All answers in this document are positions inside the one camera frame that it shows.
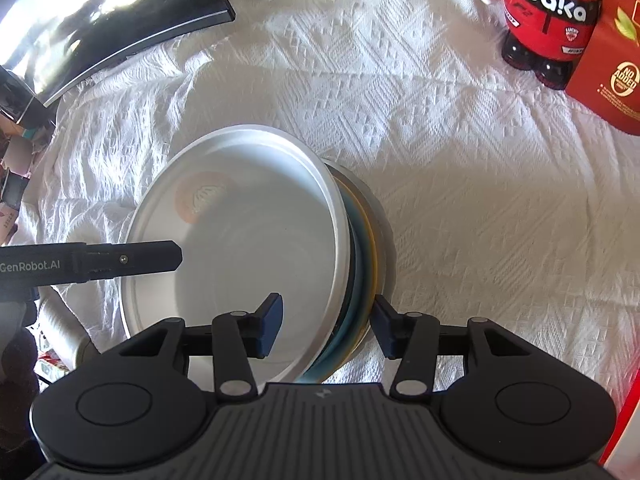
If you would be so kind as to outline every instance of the white fabric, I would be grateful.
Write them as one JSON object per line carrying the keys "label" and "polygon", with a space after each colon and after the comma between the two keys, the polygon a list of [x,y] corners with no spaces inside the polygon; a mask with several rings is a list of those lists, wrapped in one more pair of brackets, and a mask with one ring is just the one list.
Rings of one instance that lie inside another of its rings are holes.
{"label": "white fabric", "polygon": [[[231,2],[235,23],[65,95],[15,242],[121,242],[178,150],[230,124],[276,126],[379,197],[396,307],[489,317],[620,405],[640,365],[640,138],[506,66],[499,6]],[[62,291],[99,349],[124,337],[113,280]],[[373,380],[382,365],[371,343],[335,378]],[[441,385],[460,369],[443,366]]]}

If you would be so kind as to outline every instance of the black figurine legs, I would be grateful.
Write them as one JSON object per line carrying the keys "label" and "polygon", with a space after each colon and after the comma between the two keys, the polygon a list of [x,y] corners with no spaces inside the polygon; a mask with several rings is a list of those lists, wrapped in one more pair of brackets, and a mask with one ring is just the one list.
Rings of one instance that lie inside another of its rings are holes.
{"label": "black figurine legs", "polygon": [[533,70],[538,63],[538,54],[521,44],[510,32],[502,44],[502,58],[518,70]]}
{"label": "black figurine legs", "polygon": [[536,69],[536,77],[544,86],[553,90],[564,90],[573,71],[574,64],[571,61],[541,58]]}
{"label": "black figurine legs", "polygon": [[556,61],[538,56],[510,32],[502,44],[502,58],[518,70],[534,70],[538,81],[553,90],[564,90],[574,70],[571,61]]}

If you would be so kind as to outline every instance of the red figurine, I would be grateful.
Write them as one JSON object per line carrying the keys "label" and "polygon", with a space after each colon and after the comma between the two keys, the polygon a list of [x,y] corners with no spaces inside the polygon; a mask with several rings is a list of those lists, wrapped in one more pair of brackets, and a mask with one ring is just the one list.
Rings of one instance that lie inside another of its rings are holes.
{"label": "red figurine", "polygon": [[[482,0],[492,4],[499,0]],[[539,81],[563,90],[600,14],[601,0],[504,0],[509,33],[502,58]]]}

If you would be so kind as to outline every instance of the white plate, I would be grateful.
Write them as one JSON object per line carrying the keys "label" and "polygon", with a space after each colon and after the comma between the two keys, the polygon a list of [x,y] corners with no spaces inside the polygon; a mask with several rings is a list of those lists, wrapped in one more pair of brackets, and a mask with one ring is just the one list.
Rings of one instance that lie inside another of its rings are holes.
{"label": "white plate", "polygon": [[[308,368],[338,317],[350,260],[340,192],[308,147],[255,125],[196,140],[156,177],[127,234],[165,239],[182,248],[175,272],[122,279],[128,335],[171,316],[209,324],[279,292],[284,320],[271,354],[250,360],[255,380],[293,381]],[[211,358],[192,358],[189,377],[211,390]]]}

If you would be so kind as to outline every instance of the monitor screen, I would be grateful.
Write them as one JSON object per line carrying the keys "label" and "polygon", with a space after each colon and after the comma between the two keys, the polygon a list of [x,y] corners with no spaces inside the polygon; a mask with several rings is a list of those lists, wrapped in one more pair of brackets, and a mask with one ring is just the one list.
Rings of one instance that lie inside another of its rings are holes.
{"label": "monitor screen", "polygon": [[108,64],[229,22],[228,0],[0,0],[0,64],[45,106]]}

